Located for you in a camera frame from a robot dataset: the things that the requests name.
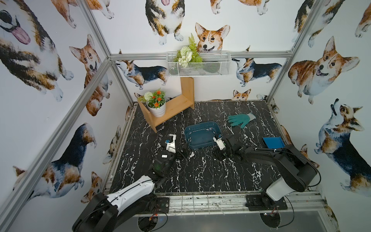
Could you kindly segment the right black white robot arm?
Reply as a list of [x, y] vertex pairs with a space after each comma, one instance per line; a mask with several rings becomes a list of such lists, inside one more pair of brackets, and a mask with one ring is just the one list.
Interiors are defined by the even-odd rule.
[[292, 145], [275, 149], [248, 147], [232, 135], [217, 135], [213, 141], [220, 150], [217, 154], [219, 160], [261, 163], [278, 169], [281, 177], [262, 193], [263, 198], [272, 202], [278, 202], [292, 192], [304, 192], [319, 174], [318, 169]]

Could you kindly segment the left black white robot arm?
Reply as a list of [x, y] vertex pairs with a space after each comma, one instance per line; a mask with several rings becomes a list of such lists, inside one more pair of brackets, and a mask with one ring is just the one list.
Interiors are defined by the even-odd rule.
[[176, 160], [184, 158], [180, 151], [161, 151], [149, 170], [136, 182], [105, 196], [96, 194], [72, 226], [73, 232], [112, 232], [119, 221], [142, 212], [154, 198], [154, 189], [172, 178], [171, 169]]

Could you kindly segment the teal plastic storage box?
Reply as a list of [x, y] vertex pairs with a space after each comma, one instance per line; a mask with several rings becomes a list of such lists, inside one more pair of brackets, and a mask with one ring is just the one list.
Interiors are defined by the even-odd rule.
[[185, 128], [184, 135], [188, 147], [192, 150], [213, 146], [214, 139], [222, 138], [222, 132], [215, 122], [203, 122]]

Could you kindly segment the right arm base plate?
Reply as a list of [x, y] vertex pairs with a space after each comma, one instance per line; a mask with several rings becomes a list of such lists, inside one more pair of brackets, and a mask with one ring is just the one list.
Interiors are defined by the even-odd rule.
[[288, 206], [284, 198], [274, 201], [266, 194], [246, 195], [246, 204], [249, 211], [264, 211], [264, 210], [287, 210]]

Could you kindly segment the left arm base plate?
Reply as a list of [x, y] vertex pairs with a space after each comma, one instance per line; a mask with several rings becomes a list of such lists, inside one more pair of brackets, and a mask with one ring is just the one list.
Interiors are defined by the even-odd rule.
[[135, 214], [153, 214], [156, 212], [168, 213], [170, 198], [157, 196], [144, 196], [131, 205]]

